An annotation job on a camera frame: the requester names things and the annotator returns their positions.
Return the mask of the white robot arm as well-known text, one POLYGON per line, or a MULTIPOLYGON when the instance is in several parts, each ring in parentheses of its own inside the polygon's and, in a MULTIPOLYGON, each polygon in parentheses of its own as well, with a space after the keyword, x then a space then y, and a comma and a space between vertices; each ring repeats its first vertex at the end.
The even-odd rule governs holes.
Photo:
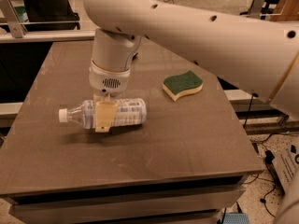
POLYGON ((299 119, 299 35, 291 23, 254 20, 157 0, 83 0, 96 24, 90 84, 99 97, 124 91, 140 39, 195 63, 299 119))

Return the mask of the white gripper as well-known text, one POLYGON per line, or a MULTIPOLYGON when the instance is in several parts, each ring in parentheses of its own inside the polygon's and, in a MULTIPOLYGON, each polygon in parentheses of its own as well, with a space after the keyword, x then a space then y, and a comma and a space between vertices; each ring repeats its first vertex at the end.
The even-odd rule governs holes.
POLYGON ((95 131, 107 133, 116 117, 118 105, 110 101, 110 94, 118 94, 126 90, 131 69, 112 71, 102 68, 91 61, 89 68, 89 81, 94 90, 95 105, 95 131))

